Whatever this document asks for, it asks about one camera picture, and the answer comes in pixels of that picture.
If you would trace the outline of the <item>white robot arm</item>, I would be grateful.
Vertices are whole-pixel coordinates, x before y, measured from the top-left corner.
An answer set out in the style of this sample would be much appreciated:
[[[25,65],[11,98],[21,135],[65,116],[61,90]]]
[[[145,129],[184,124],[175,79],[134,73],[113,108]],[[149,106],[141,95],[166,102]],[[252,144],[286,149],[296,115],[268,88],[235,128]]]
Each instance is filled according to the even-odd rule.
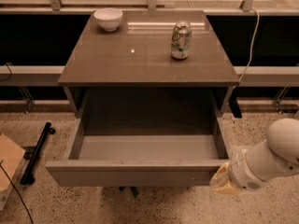
[[[258,145],[237,151],[210,180],[219,194],[256,191],[271,179],[299,174],[299,120],[273,122]]]

